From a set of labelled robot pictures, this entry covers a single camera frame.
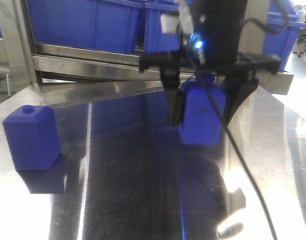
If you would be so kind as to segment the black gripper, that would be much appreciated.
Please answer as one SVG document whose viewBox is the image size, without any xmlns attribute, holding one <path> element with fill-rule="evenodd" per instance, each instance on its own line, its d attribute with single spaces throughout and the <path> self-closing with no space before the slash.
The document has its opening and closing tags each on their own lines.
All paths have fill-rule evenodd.
<svg viewBox="0 0 306 240">
<path fill-rule="evenodd" d="M 247 23 L 253 23 L 267 33 L 280 33 L 256 18 L 245 19 L 246 0 L 194 0 L 191 4 L 179 0 L 177 3 L 179 11 L 175 15 L 175 33 L 180 49 L 176 54 L 185 56 L 199 66 L 233 64 L 242 29 Z M 178 68 L 165 67 L 159 70 L 168 102 L 169 125 L 179 126 L 185 103 L 185 93 L 179 88 L 180 71 Z M 226 76 L 224 120 L 227 123 L 258 85 L 255 71 L 239 71 Z"/>
</svg>

